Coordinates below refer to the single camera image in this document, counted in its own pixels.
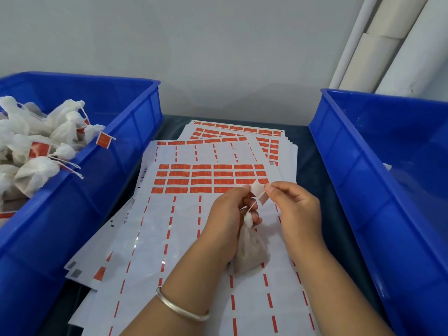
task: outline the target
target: blue plastic crate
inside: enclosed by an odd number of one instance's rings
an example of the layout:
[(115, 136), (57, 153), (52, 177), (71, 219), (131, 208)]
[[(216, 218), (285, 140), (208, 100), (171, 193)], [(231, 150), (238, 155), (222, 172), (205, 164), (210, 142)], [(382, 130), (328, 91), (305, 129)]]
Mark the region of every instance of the blue plastic crate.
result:
[(322, 90), (309, 128), (394, 331), (447, 335), (448, 103)]
[(33, 335), (57, 297), (63, 266), (97, 231), (162, 122), (158, 86), (148, 79), (20, 73), (0, 79), (0, 96), (50, 112), (84, 100), (92, 124), (116, 138), (95, 140), (74, 163), (84, 179), (59, 172), (0, 229), (0, 330)]

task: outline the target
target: forearm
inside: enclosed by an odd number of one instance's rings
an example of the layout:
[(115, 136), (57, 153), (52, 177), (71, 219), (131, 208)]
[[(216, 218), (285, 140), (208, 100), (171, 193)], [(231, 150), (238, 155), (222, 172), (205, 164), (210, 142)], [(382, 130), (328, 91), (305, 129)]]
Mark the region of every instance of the forearm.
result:
[(323, 335), (393, 335), (325, 246), (293, 260)]
[[(182, 309), (205, 315), (213, 302), (225, 265), (219, 257), (219, 250), (199, 239), (171, 271), (161, 292)], [(179, 316), (154, 297), (122, 335), (199, 335), (203, 324)]]

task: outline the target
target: table surface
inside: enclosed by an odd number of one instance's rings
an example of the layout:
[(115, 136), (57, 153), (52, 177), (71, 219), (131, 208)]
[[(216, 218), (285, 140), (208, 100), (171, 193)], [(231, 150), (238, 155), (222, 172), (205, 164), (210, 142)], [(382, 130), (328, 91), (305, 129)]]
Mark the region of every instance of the table surface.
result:
[[(192, 119), (219, 121), (227, 124), (283, 129), (288, 139), (298, 146), (297, 183), (320, 200), (322, 210), (322, 233), (328, 249), (348, 272), (373, 308), (389, 323), (381, 299), (369, 275), (364, 259), (357, 246), (350, 224), (322, 162), (319, 151), (307, 126), (266, 124), (236, 120), (215, 120), (180, 115), (164, 115), (164, 122), (154, 140), (174, 140)], [(140, 163), (134, 169), (107, 220), (131, 198), (137, 182)], [(67, 280), (53, 307), (42, 322), (39, 336), (80, 336), (82, 329), (67, 324), (77, 307), (89, 292), (89, 288)]]

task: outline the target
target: bracelet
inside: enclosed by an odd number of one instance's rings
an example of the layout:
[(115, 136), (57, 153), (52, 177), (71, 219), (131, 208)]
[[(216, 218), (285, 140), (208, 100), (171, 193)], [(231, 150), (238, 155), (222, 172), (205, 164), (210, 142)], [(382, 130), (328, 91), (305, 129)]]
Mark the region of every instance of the bracelet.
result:
[(210, 315), (207, 313), (205, 316), (199, 316), (192, 314), (191, 312), (188, 312), (187, 310), (184, 310), (180, 307), (178, 307), (176, 304), (171, 303), (168, 299), (165, 298), (165, 296), (160, 292), (160, 287), (157, 287), (155, 290), (155, 294), (157, 297), (162, 301), (163, 304), (165, 304), (168, 308), (170, 308), (172, 311), (174, 311), (176, 314), (187, 317), (188, 319), (192, 319), (193, 321), (198, 322), (204, 322), (207, 321)]

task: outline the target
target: hand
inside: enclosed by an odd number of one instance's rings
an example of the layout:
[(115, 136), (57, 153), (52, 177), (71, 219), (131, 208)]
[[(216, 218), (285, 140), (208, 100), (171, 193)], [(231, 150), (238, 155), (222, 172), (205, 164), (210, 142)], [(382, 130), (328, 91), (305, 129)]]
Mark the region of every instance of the hand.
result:
[(264, 189), (281, 210), (281, 227), (290, 258), (300, 257), (315, 247), (326, 248), (319, 199), (302, 186), (287, 181), (266, 184)]
[(218, 197), (213, 203), (205, 228), (200, 236), (200, 240), (209, 246), (219, 248), (219, 254), (227, 264), (237, 253), (238, 236), (243, 218), (249, 207), (251, 209), (254, 225), (261, 223), (258, 216), (258, 204), (255, 198), (249, 197), (250, 186), (235, 187)]

